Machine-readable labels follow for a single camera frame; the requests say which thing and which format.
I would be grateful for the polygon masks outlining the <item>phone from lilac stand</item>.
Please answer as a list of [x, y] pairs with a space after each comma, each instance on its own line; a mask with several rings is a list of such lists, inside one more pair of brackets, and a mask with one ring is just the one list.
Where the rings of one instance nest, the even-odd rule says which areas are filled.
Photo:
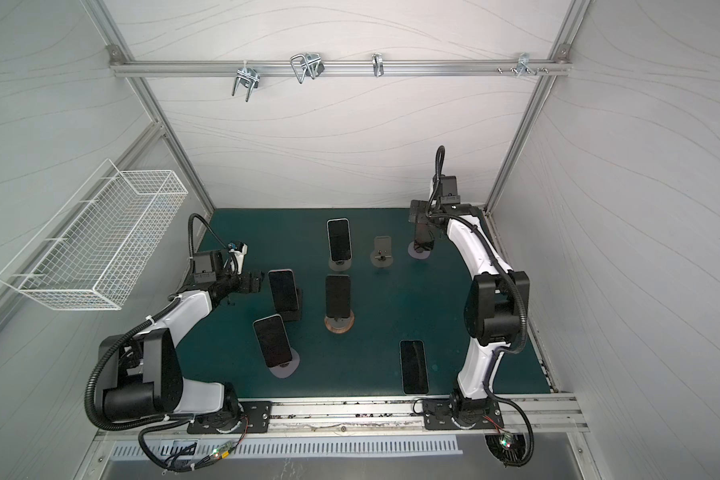
[[254, 321], [253, 329], [268, 368], [279, 367], [293, 360], [284, 321], [279, 314]]
[[413, 250], [418, 254], [431, 252], [434, 248], [435, 240], [433, 238], [422, 239], [415, 238], [413, 241]]

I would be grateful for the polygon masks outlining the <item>phone from lilac back stand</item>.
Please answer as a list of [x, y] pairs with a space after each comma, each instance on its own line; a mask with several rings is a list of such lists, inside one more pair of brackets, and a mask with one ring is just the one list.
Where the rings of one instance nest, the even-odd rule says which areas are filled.
[[418, 254], [431, 252], [434, 248], [435, 240], [433, 238], [422, 239], [415, 238], [413, 241], [413, 250]]

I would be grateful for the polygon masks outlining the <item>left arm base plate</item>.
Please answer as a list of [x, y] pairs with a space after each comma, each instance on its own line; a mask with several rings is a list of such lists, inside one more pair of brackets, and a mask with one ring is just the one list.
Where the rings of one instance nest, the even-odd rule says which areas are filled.
[[188, 434], [266, 433], [269, 428], [272, 403], [243, 401], [232, 411], [220, 410], [199, 416], [187, 427]]

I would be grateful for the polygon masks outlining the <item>phone from grey stand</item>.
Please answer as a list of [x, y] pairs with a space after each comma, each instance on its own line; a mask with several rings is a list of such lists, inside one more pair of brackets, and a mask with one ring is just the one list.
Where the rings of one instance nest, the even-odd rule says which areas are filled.
[[400, 362], [403, 391], [406, 395], [429, 392], [428, 369], [424, 343], [421, 340], [400, 342]]

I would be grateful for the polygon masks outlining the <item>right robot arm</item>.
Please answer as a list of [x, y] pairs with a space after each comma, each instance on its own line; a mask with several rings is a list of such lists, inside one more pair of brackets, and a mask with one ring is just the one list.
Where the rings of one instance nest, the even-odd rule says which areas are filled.
[[430, 199], [411, 202], [409, 221], [415, 226], [411, 257], [427, 259], [442, 231], [471, 275], [464, 307], [470, 342], [449, 400], [453, 421], [467, 428], [496, 410], [493, 382], [500, 362], [525, 347], [530, 280], [500, 256], [481, 210], [460, 201], [454, 176], [434, 175]]

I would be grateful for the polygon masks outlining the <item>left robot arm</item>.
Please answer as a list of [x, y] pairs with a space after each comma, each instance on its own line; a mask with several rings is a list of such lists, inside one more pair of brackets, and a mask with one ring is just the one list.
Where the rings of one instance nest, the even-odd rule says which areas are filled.
[[84, 410], [101, 430], [122, 431], [188, 419], [218, 431], [239, 425], [243, 410], [230, 384], [184, 376], [176, 348], [231, 294], [257, 293], [262, 273], [244, 271], [248, 247], [231, 244], [190, 257], [191, 279], [159, 312], [99, 346], [99, 359], [84, 391]]

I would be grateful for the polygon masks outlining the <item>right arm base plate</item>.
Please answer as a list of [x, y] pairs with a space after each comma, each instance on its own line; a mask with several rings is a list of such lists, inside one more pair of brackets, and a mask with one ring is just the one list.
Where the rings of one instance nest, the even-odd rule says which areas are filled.
[[504, 428], [499, 405], [489, 398], [425, 398], [421, 404], [426, 430], [496, 431]]

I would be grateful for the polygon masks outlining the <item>phone from lilac front stand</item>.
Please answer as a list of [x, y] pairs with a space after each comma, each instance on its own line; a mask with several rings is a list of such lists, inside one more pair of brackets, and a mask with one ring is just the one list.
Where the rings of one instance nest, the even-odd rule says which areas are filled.
[[279, 314], [254, 321], [253, 329], [268, 368], [279, 367], [293, 360], [284, 321]]

